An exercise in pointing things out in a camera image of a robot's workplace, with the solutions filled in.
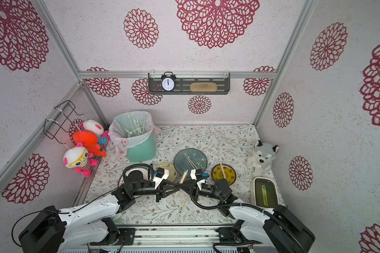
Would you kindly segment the wooden brush on shelf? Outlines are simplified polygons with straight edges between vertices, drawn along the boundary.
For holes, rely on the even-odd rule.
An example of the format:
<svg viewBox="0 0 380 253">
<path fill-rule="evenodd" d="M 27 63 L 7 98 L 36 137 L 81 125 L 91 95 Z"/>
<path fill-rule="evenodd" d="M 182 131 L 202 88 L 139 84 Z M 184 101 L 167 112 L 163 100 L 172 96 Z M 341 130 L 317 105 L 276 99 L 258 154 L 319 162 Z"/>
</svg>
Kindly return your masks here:
<svg viewBox="0 0 380 253">
<path fill-rule="evenodd" d="M 194 82 L 190 84 L 191 92 L 216 92 L 218 86 L 214 82 Z"/>
</svg>

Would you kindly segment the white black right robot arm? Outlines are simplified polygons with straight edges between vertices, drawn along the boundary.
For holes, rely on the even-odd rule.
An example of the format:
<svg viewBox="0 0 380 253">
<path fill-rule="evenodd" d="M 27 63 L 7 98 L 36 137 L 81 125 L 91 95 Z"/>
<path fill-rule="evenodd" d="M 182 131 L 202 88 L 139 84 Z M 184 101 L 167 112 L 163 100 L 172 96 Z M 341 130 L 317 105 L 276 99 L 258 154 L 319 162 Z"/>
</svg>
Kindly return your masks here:
<svg viewBox="0 0 380 253">
<path fill-rule="evenodd" d="M 263 208 L 246 203 L 232 193 L 226 179 L 211 185 L 199 177 L 177 187 L 199 208 L 218 209 L 222 215 L 235 219 L 235 232 L 245 244 L 259 242 L 279 253 L 307 253 L 315 242 L 315 235 L 287 207 Z"/>
</svg>

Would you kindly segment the grey wall shelf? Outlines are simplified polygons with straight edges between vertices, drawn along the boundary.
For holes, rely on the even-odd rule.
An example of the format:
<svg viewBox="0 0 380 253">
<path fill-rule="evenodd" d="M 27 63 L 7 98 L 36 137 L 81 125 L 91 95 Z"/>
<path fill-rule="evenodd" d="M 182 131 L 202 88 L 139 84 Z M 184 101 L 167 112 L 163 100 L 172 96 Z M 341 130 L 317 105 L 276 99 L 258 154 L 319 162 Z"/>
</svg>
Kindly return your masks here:
<svg viewBox="0 0 380 253">
<path fill-rule="evenodd" d="M 152 95 L 226 95 L 230 91 L 230 74 L 225 73 L 219 75 L 217 78 L 212 76 L 205 78 L 191 75 L 189 78 L 184 76 L 176 76 L 176 87 L 173 92 L 165 92 L 161 87 L 162 74 L 148 74 L 148 91 Z M 216 92 L 191 92 L 190 84 L 194 82 L 214 82 L 218 86 Z"/>
</svg>

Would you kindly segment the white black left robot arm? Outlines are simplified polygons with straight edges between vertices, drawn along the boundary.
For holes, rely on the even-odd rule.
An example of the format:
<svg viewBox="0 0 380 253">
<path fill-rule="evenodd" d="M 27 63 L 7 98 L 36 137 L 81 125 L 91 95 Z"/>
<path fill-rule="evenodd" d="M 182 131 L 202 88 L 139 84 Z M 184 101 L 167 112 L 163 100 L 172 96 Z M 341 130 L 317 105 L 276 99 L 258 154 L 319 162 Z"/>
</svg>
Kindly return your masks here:
<svg viewBox="0 0 380 253">
<path fill-rule="evenodd" d="M 56 253 L 67 245 L 102 241 L 117 237 L 112 217 L 128 209 L 137 196 L 154 195 L 157 201 L 177 192 L 180 186 L 167 180 L 168 171 L 138 163 L 126 167 L 117 188 L 100 195 L 87 204 L 56 209 L 48 206 L 35 211 L 35 218 L 13 238 L 25 253 Z"/>
</svg>

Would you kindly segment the black alarm clock on shelf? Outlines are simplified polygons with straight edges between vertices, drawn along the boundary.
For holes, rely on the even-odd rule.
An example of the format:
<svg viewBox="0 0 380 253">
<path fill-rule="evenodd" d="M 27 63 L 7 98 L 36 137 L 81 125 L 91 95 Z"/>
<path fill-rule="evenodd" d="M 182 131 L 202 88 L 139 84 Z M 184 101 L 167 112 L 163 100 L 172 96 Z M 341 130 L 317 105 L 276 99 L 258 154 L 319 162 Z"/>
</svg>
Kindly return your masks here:
<svg viewBox="0 0 380 253">
<path fill-rule="evenodd" d="M 165 92 L 173 92 L 176 87 L 176 75 L 173 72 L 165 72 L 161 75 L 161 87 Z"/>
</svg>

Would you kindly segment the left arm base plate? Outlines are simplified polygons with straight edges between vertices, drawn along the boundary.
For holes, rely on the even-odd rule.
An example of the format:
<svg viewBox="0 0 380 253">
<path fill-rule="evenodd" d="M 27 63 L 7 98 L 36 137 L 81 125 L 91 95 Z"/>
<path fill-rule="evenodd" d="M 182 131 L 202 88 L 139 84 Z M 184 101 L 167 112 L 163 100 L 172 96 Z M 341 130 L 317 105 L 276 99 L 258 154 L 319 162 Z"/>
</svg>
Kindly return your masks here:
<svg viewBox="0 0 380 253">
<path fill-rule="evenodd" d="M 104 240 L 91 242 L 90 246 L 131 246 L 135 239 L 135 228 L 119 228 L 119 232 L 110 232 Z"/>
</svg>

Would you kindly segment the green trash bin with bag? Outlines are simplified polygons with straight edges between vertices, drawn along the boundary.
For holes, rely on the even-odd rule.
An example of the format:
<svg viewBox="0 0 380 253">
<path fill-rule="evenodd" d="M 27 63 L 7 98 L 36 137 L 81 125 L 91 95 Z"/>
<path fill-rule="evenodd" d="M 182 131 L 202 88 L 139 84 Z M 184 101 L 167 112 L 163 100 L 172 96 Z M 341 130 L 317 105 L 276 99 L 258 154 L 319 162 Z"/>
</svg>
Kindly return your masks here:
<svg viewBox="0 0 380 253">
<path fill-rule="evenodd" d="M 117 159 L 144 162 L 156 156 L 155 135 L 161 133 L 147 111 L 132 111 L 118 115 L 109 127 Z"/>
</svg>

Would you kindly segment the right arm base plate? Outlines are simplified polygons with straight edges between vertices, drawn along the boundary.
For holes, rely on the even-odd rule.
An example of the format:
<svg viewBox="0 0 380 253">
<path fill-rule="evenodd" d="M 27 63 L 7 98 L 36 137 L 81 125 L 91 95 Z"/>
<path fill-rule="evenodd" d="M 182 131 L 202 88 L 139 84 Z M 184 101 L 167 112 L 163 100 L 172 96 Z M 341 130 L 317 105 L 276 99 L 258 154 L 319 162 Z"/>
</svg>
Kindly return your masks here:
<svg viewBox="0 0 380 253">
<path fill-rule="evenodd" d="M 233 227 L 219 227 L 215 231 L 219 234 L 219 242 L 214 243 L 214 246 L 243 246 L 257 243 L 255 240 L 246 239 Z"/>
</svg>

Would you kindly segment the yellow black patterned plate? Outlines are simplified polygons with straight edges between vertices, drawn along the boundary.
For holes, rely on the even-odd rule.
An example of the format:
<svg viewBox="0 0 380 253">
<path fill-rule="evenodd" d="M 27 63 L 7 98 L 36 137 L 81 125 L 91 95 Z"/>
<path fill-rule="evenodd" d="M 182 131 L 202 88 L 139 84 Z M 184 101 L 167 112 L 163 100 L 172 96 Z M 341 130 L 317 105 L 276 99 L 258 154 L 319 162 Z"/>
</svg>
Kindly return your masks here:
<svg viewBox="0 0 380 253">
<path fill-rule="evenodd" d="M 229 186 L 236 181 L 237 175 L 235 170 L 228 164 L 217 164 L 211 171 L 212 180 L 216 182 L 220 179 L 226 179 Z"/>
</svg>

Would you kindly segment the white green rectangular tray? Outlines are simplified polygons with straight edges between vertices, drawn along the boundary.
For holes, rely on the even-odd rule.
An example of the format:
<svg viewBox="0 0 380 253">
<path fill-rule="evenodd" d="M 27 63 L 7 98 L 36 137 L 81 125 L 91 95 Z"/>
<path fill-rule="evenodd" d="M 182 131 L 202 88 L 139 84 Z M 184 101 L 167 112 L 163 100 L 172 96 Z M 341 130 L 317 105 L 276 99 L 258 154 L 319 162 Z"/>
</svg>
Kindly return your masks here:
<svg viewBox="0 0 380 253">
<path fill-rule="evenodd" d="M 275 208 L 279 205 L 276 185 L 273 180 L 256 177 L 251 184 L 251 202 L 262 208 Z"/>
</svg>

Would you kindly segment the white plush with yellow glasses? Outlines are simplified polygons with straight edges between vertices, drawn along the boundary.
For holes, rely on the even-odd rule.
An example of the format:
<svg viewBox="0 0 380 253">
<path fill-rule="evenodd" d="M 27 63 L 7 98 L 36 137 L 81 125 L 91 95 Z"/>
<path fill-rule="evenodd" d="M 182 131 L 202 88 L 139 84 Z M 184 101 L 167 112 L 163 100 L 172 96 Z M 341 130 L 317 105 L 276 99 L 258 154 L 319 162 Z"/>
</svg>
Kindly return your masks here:
<svg viewBox="0 0 380 253">
<path fill-rule="evenodd" d="M 82 174 L 84 177 L 90 176 L 91 167 L 97 165 L 98 161 L 93 159 L 93 153 L 89 152 L 81 142 L 69 149 L 63 155 L 63 164 L 67 168 L 73 168 L 75 172 Z"/>
</svg>

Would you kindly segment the dark green glass plate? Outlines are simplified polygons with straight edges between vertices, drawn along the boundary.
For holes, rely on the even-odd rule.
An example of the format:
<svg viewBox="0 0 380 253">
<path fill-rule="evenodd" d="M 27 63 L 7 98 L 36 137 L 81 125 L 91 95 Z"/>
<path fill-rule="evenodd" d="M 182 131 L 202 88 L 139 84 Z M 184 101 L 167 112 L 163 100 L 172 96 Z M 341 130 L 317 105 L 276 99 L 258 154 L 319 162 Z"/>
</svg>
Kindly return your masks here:
<svg viewBox="0 0 380 253">
<path fill-rule="evenodd" d="M 208 160 L 206 155 L 200 150 L 186 148 L 176 154 L 173 165 L 179 175 L 183 175 L 188 171 L 189 176 L 190 171 L 193 169 L 205 171 L 208 167 Z"/>
</svg>

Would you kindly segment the grey husky plush toy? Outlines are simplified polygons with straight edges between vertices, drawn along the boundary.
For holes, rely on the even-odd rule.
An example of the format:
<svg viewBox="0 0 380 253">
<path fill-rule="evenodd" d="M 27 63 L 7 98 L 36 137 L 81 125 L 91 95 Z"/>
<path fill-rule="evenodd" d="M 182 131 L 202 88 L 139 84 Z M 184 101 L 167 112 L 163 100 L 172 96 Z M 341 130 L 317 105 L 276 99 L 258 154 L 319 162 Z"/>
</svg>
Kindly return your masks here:
<svg viewBox="0 0 380 253">
<path fill-rule="evenodd" d="M 246 167 L 252 171 L 252 176 L 262 177 L 271 170 L 272 162 L 277 157 L 280 147 L 258 140 L 254 150 L 247 159 Z"/>
</svg>

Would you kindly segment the small pale yellow plate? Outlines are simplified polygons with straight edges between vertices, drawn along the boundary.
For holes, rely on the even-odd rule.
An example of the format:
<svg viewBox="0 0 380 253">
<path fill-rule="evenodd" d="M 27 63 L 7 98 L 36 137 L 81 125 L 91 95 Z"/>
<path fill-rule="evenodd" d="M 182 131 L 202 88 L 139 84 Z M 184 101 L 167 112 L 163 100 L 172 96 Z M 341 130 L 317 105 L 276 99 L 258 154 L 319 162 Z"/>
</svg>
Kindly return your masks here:
<svg viewBox="0 0 380 253">
<path fill-rule="evenodd" d="M 160 163 L 156 166 L 156 169 L 158 169 L 158 168 L 163 168 L 163 169 L 169 171 L 169 176 L 168 176 L 167 180 L 169 180 L 171 182 L 174 182 L 176 180 L 177 171 L 176 171 L 176 169 L 172 163 L 168 163 L 168 162 Z"/>
</svg>

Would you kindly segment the red plush toy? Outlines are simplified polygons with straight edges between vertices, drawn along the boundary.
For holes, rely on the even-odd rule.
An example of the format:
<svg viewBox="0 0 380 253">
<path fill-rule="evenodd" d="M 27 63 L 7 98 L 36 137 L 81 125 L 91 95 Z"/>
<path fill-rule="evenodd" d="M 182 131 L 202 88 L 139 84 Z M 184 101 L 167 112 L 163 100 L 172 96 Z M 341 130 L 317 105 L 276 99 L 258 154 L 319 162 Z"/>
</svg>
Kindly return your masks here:
<svg viewBox="0 0 380 253">
<path fill-rule="evenodd" d="M 98 137 L 95 133 L 88 130 L 76 131 L 72 138 L 77 146 L 85 147 L 93 155 L 104 158 L 107 156 L 105 150 L 100 150 L 101 146 L 98 144 Z"/>
</svg>

